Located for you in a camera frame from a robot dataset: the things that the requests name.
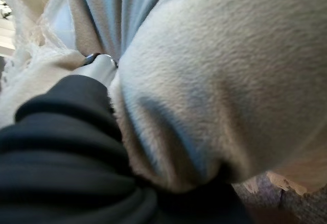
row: beige fleece sleeve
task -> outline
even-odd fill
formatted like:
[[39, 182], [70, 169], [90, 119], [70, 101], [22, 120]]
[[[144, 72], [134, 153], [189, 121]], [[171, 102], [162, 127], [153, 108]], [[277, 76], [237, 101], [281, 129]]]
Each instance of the beige fleece sleeve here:
[[135, 173], [174, 192], [326, 146], [327, 0], [160, 0], [110, 95]]

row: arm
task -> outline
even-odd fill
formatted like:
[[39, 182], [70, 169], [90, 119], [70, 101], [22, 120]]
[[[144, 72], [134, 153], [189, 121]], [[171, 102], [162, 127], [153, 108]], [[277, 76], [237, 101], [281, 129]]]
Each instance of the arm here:
[[135, 178], [108, 104], [75, 75], [19, 108], [0, 131], [1, 224], [247, 223], [229, 185], [170, 195]]

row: fleece fabric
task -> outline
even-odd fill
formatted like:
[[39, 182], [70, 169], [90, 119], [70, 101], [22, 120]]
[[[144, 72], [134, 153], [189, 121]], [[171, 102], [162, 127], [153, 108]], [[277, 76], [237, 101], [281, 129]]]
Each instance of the fleece fabric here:
[[66, 1], [73, 46], [119, 62], [109, 93], [136, 174], [174, 192], [272, 169], [326, 184], [327, 0]]

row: hand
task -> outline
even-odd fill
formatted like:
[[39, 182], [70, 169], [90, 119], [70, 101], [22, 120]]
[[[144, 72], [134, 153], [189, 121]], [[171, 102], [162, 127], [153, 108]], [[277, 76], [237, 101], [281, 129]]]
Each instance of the hand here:
[[92, 63], [76, 68], [71, 75], [83, 75], [93, 78], [108, 88], [116, 71], [116, 63], [111, 56], [98, 55]]

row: black jacket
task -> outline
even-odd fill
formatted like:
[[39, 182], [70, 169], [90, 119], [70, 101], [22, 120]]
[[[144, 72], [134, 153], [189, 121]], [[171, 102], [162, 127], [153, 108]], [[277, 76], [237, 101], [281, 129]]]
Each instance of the black jacket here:
[[251, 223], [217, 179], [186, 194], [154, 189], [131, 172], [107, 89], [62, 79], [0, 131], [0, 223]]

